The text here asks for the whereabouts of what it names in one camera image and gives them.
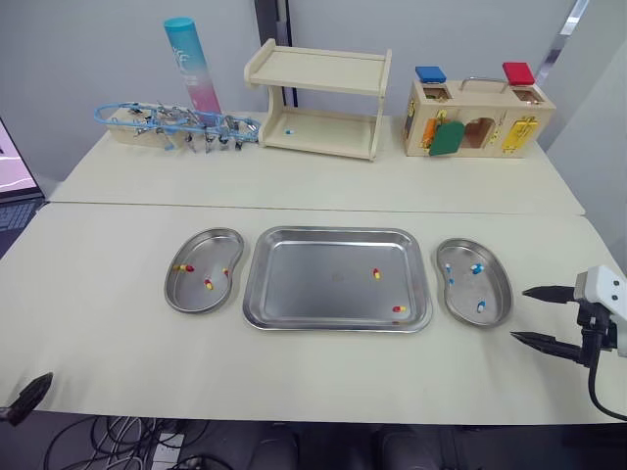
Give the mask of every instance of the metal handle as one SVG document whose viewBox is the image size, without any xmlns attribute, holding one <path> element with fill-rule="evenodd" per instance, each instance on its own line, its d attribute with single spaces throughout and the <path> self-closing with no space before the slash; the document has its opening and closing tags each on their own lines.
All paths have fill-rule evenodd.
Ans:
<svg viewBox="0 0 627 470">
<path fill-rule="evenodd" d="M 463 90 L 463 87 L 466 86 L 466 82 L 468 81 L 492 81 L 494 83 L 502 83 L 503 88 L 501 88 L 501 91 L 499 93 L 503 93 L 504 91 L 506 91 L 506 88 L 509 86 L 508 82 L 506 82 L 505 80 L 501 80 L 500 78 L 488 78 L 485 76 L 469 76 L 468 78 L 465 78 L 461 82 L 461 85 L 459 86 L 459 91 Z"/>
</svg>

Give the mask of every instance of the laptop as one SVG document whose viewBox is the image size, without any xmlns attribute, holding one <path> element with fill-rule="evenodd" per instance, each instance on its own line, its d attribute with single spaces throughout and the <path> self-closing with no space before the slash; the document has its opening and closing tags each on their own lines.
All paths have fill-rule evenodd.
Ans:
<svg viewBox="0 0 627 470">
<path fill-rule="evenodd" d="M 44 203 L 41 189 L 0 118 L 0 258 Z"/>
</svg>

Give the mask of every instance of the red block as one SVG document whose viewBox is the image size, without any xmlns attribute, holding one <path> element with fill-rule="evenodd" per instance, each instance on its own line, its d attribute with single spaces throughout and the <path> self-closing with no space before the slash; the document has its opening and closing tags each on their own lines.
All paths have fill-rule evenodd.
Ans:
<svg viewBox="0 0 627 470">
<path fill-rule="evenodd" d="M 533 85 L 536 80 L 526 62 L 503 62 L 510 85 Z"/>
</svg>

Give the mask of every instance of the cylindrical tube container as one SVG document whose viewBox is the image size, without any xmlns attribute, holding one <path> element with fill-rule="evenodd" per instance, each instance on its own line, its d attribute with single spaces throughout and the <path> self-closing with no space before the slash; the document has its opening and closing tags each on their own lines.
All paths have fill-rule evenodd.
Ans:
<svg viewBox="0 0 627 470">
<path fill-rule="evenodd" d="M 191 18 L 170 18 L 164 22 L 169 44 L 187 92 L 197 111 L 220 113 L 214 83 Z"/>
</svg>

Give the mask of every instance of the wooden board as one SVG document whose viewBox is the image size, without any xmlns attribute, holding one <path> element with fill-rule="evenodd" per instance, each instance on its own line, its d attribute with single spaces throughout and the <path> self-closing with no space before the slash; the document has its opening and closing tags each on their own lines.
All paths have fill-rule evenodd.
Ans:
<svg viewBox="0 0 627 470">
<path fill-rule="evenodd" d="M 265 144 L 370 159 L 374 124 L 374 117 L 283 108 L 276 124 L 265 130 Z"/>
<path fill-rule="evenodd" d="M 281 192 L 286 178 L 275 176 Z M 326 191 L 352 197 L 340 185 Z M 252 253 L 259 236 L 276 225 L 407 230 L 422 251 L 431 322 L 407 335 L 252 327 L 242 313 Z M 164 279 L 174 253 L 191 234 L 219 226 L 236 230 L 246 243 L 230 298 L 210 314 L 172 310 Z M 473 328 L 443 307 L 433 255 L 451 237 L 480 242 L 505 267 L 514 292 L 507 323 Z M 520 293 L 572 285 L 578 272 L 601 263 L 616 269 L 590 223 L 575 216 L 51 204 L 0 259 L 0 396 L 9 401 L 28 380 L 52 370 L 55 383 L 41 409 L 55 411 L 469 425 L 610 422 L 590 402 L 586 368 L 533 351 L 509 334 L 538 331 L 580 343 L 576 305 Z M 602 352 L 599 398 L 622 413 L 626 379 L 627 361 Z"/>
<path fill-rule="evenodd" d="M 273 42 L 247 65 L 249 83 L 381 96 L 381 84 L 387 82 L 386 56 L 277 47 Z"/>
</svg>

